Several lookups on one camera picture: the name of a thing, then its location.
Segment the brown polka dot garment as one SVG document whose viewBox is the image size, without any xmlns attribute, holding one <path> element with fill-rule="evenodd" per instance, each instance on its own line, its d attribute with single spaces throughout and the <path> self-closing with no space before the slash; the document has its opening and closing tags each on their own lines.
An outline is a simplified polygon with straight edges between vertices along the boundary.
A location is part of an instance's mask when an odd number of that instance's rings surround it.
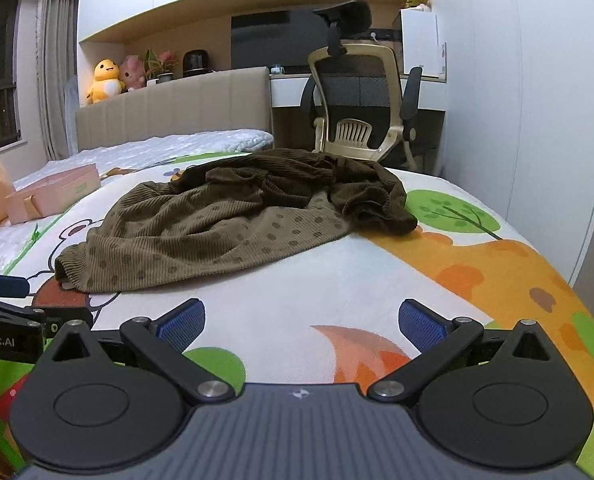
<svg viewBox="0 0 594 480">
<path fill-rule="evenodd" d="M 377 162 L 276 148 L 142 182 L 55 260 L 79 292 L 134 292 L 263 266 L 356 230 L 407 235 L 402 182 Z"/>
</svg>

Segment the white quilted mattress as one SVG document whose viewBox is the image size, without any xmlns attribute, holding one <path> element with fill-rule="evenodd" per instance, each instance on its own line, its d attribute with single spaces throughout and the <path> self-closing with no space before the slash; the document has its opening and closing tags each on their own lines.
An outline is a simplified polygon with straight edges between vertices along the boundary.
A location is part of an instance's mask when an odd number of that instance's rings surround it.
<svg viewBox="0 0 594 480">
<path fill-rule="evenodd" d="M 154 136 L 148 140 L 108 148 L 92 148 L 66 159 L 51 160 L 28 176 L 15 180 L 13 184 L 16 188 L 24 188 L 51 174 L 91 164 L 96 165 L 100 174 L 106 174 L 114 168 L 142 170 L 170 164 L 183 157 L 203 158 L 212 154 L 250 153 L 271 148 L 273 141 L 271 133 L 256 129 Z M 0 274 L 12 270 L 14 259 L 25 248 L 32 246 L 32 242 L 49 223 L 49 220 L 36 220 L 16 226 L 12 226 L 8 220 L 0 223 Z"/>
</svg>

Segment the pink gift box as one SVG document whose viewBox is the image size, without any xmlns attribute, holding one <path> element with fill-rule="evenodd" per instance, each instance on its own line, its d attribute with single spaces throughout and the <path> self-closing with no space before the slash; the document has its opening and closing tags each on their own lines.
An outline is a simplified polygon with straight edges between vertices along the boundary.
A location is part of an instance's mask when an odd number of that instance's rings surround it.
<svg viewBox="0 0 594 480">
<path fill-rule="evenodd" d="M 62 214 L 100 186 L 96 165 L 62 171 L 6 196 L 6 214 L 12 224 Z"/>
</svg>

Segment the cartoon animal play mat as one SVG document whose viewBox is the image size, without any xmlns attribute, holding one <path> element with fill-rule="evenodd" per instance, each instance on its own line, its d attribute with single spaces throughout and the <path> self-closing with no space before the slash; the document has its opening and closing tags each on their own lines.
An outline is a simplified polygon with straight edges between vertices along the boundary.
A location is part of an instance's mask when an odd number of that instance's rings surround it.
<svg viewBox="0 0 594 480">
<path fill-rule="evenodd" d="M 399 328 L 413 298 L 446 318 L 490 328 L 539 322 L 594 408 L 594 318 L 568 282 L 515 229 L 458 186 L 400 174 L 419 226 L 404 237 L 350 234 L 284 260 L 213 280 L 128 295 L 63 292 L 52 278 L 62 250 L 82 242 L 114 203 L 143 181 L 166 182 L 205 155 L 107 162 L 102 186 L 65 214 L 0 224 L 0 274 L 28 278 L 34 304 L 86 306 L 99 330 L 151 318 L 196 297 L 204 330 L 187 354 L 234 387 L 245 382 L 370 385 L 415 358 Z M 594 426 L 579 458 L 594 478 Z"/>
</svg>

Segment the yellow duck plush toy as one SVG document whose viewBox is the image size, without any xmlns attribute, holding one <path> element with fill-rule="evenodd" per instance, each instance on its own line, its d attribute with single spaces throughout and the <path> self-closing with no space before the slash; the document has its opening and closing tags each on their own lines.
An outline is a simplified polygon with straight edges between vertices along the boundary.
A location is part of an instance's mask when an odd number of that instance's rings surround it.
<svg viewBox="0 0 594 480">
<path fill-rule="evenodd" d="M 86 96 L 88 104 L 104 101 L 113 96 L 119 96 L 126 89 L 120 79 L 119 66 L 110 58 L 104 58 L 96 64 L 93 82 Z"/>
</svg>

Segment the beige mesh office chair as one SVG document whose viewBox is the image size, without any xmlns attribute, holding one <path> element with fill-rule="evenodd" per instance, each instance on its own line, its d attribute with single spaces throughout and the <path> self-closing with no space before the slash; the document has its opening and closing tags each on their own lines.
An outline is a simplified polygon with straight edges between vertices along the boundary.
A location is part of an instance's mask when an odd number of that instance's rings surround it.
<svg viewBox="0 0 594 480">
<path fill-rule="evenodd" d="M 326 46 L 308 56 L 310 77 L 301 97 L 314 149 L 415 171 L 411 144 L 423 68 L 412 67 L 402 81 L 393 48 L 351 40 L 372 24 L 365 1 L 326 6 L 314 14 L 325 23 Z"/>
</svg>

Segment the beige upholstered headboard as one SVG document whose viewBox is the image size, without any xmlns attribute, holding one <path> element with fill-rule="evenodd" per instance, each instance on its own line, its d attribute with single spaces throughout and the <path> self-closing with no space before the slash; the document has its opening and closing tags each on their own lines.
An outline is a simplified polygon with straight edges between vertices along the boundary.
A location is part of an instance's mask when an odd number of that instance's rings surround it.
<svg viewBox="0 0 594 480">
<path fill-rule="evenodd" d="M 153 136 L 234 129 L 271 130 L 270 74 L 265 67 L 223 70 L 154 84 L 79 108 L 79 150 Z"/>
</svg>

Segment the pink plush toy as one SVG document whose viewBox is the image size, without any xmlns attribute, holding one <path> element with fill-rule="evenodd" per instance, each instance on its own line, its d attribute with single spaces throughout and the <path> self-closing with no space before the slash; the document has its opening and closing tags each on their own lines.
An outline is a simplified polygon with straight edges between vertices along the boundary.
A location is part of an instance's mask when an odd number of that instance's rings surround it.
<svg viewBox="0 0 594 480">
<path fill-rule="evenodd" d="M 137 55 L 127 55 L 119 70 L 120 80 L 127 92 L 145 87 L 144 62 Z"/>
</svg>

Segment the potted plant with flowers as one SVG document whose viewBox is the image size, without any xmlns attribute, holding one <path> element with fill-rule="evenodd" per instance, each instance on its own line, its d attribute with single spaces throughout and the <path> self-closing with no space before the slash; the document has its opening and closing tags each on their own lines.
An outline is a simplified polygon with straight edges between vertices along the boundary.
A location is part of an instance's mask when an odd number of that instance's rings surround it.
<svg viewBox="0 0 594 480">
<path fill-rule="evenodd" d="M 148 49 L 144 55 L 144 70 L 147 80 L 157 79 L 160 75 L 172 73 L 178 61 L 171 51 L 156 54 Z"/>
</svg>

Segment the black kettle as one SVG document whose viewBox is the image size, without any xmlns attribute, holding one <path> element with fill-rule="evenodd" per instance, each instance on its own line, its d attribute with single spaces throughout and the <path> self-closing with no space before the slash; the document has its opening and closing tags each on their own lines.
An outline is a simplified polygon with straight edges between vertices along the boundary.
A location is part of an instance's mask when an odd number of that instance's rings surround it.
<svg viewBox="0 0 594 480">
<path fill-rule="evenodd" d="M 182 59 L 182 76 L 192 77 L 212 72 L 209 54 L 204 49 L 194 49 L 184 53 Z"/>
</svg>

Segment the grey window curtain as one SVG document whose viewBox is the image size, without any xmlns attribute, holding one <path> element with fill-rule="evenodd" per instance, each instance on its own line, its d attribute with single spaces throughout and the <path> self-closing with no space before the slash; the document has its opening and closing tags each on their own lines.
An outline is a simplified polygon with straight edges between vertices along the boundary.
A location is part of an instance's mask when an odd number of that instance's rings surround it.
<svg viewBox="0 0 594 480">
<path fill-rule="evenodd" d="M 41 139 L 48 159 L 68 147 L 67 84 L 76 76 L 78 0 L 38 0 L 36 60 Z"/>
</svg>

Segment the white board on desk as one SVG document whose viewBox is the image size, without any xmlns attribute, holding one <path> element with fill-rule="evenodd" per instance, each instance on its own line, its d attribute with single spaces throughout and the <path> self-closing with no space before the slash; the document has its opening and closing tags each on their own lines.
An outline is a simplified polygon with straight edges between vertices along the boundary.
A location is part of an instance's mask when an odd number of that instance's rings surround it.
<svg viewBox="0 0 594 480">
<path fill-rule="evenodd" d="M 442 44 L 439 41 L 437 16 L 431 11 L 403 9 L 400 12 L 402 54 L 401 67 L 408 73 L 415 67 L 422 69 L 425 77 L 446 77 Z"/>
</svg>

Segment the black computer monitor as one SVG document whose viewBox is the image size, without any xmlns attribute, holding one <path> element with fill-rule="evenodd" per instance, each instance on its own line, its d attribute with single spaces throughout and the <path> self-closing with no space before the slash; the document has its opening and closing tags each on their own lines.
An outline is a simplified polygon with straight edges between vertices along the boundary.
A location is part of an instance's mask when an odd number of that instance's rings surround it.
<svg viewBox="0 0 594 480">
<path fill-rule="evenodd" d="M 308 56 L 327 46 L 325 21 L 313 8 L 243 14 L 231 18 L 231 67 L 280 66 L 309 74 Z"/>
</svg>

